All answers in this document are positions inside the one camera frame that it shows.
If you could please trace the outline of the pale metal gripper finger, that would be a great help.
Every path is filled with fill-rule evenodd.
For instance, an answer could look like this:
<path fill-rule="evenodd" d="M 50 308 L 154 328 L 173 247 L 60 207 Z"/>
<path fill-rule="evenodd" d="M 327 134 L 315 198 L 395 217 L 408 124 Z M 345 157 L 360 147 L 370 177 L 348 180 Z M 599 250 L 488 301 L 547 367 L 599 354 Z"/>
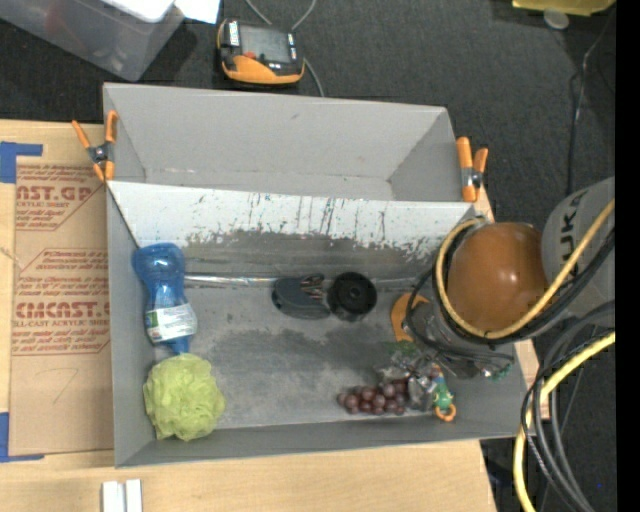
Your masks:
<path fill-rule="evenodd" d="M 400 359 L 387 362 L 376 368 L 376 375 L 383 383 L 395 381 L 407 381 L 415 375 L 416 366 L 408 359 Z"/>
<path fill-rule="evenodd" d="M 430 377 L 412 376 L 407 381 L 408 405 L 411 409 L 428 412 L 433 409 L 436 382 Z"/>

